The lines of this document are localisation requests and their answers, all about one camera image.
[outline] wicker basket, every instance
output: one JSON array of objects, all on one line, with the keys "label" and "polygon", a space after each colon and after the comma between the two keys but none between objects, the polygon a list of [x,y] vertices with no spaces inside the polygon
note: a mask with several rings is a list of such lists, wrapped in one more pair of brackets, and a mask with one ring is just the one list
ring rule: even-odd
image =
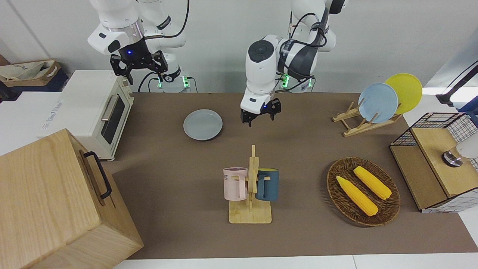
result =
[{"label": "wicker basket", "polygon": [[[357,166],[362,166],[376,176],[390,190],[391,196],[382,200],[375,195],[353,172]],[[367,216],[342,190],[336,176],[341,176],[352,182],[379,208],[372,217]],[[327,190],[335,206],[347,218],[366,226],[379,226],[392,221],[400,209],[400,195],[391,177],[378,165],[362,158],[347,157],[336,161],[327,173]]]}]

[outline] blue object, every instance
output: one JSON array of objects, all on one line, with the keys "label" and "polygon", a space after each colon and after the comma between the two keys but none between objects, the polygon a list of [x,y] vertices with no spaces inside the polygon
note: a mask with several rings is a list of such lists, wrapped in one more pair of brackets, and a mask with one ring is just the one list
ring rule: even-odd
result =
[{"label": "blue object", "polygon": [[10,89],[16,92],[23,92],[23,91],[62,91],[63,84],[68,79],[68,76],[65,74],[63,69],[59,69],[55,75],[53,75],[52,79],[43,86],[14,86],[10,87]]},{"label": "blue object", "polygon": [[360,103],[365,98],[363,103],[358,108],[360,115],[371,121],[376,113],[379,115],[372,121],[372,123],[383,123],[389,120],[397,111],[398,97],[395,90],[385,83],[375,83],[363,90],[358,98]]},{"label": "blue object", "polygon": [[259,168],[257,173],[256,199],[262,201],[275,201],[279,198],[279,170],[273,168]]},{"label": "blue object", "polygon": [[478,127],[478,96],[473,98],[470,102],[464,105],[462,108],[458,109],[459,112],[464,112],[468,114],[471,121]]}]

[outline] lamp base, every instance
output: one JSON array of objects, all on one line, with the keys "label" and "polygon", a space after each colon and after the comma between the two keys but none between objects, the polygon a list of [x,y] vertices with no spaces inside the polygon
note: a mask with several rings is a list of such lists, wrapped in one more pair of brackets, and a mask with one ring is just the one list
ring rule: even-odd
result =
[{"label": "lamp base", "polygon": [[440,103],[444,105],[448,105],[453,107],[453,102],[450,101],[450,97],[446,94],[437,94],[435,95],[436,98],[440,101]]},{"label": "lamp base", "polygon": [[460,167],[463,165],[463,162],[455,157],[451,151],[445,151],[443,154],[442,154],[442,160],[443,162],[448,165],[449,167]]}]

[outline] brown tablecloth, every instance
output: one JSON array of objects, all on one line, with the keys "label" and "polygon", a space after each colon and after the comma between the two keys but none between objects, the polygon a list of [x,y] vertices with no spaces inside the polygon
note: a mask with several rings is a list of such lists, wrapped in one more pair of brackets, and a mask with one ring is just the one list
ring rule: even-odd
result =
[{"label": "brown tablecloth", "polygon": [[[343,112],[357,94],[277,95],[282,113],[242,124],[242,94],[137,94],[116,153],[104,163],[144,241],[132,259],[226,258],[389,253],[476,252],[458,214],[420,213],[388,145],[407,124],[397,123],[344,138]],[[221,115],[223,129],[200,142],[183,131],[197,109]],[[356,126],[360,120],[348,120]],[[248,166],[256,145],[260,167],[280,170],[279,200],[271,224],[229,224],[222,169]],[[389,224],[362,228],[338,213],[326,190],[337,159],[366,158],[385,169],[402,207]]]}]

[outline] wooden mug holder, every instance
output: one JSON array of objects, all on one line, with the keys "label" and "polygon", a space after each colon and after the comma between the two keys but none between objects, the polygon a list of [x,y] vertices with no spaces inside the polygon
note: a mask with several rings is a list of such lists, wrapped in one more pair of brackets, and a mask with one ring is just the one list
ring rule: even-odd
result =
[{"label": "wooden mug holder", "polygon": [[354,102],[351,102],[350,105],[347,108],[347,111],[345,111],[344,113],[337,113],[337,116],[332,118],[333,122],[341,121],[343,123],[343,125],[345,126],[345,128],[347,128],[347,130],[343,133],[344,137],[349,137],[349,136],[352,136],[352,135],[358,135],[358,134],[364,133],[366,131],[370,131],[370,130],[377,129],[377,128],[380,128],[380,127],[383,127],[383,126],[387,126],[389,124],[395,123],[402,116],[402,114],[395,114],[389,120],[387,120],[386,122],[373,123],[373,121],[379,115],[378,113],[376,113],[370,121],[367,121],[367,119],[364,118],[362,120],[362,122],[357,127],[350,128],[350,126],[347,124],[347,122],[345,122],[345,120],[350,119],[350,118],[354,118],[354,117],[357,117],[357,116],[361,117],[359,107],[363,103],[364,100],[365,100],[365,98],[362,98],[362,100],[360,100],[360,103],[358,103],[357,107],[355,107],[355,108],[352,108],[352,106],[354,105]]},{"label": "wooden mug holder", "polygon": [[229,201],[229,222],[232,224],[269,224],[272,222],[271,202],[255,198],[257,193],[257,173],[259,157],[256,157],[256,146],[251,147],[248,176],[246,177],[248,195],[242,201]]}]

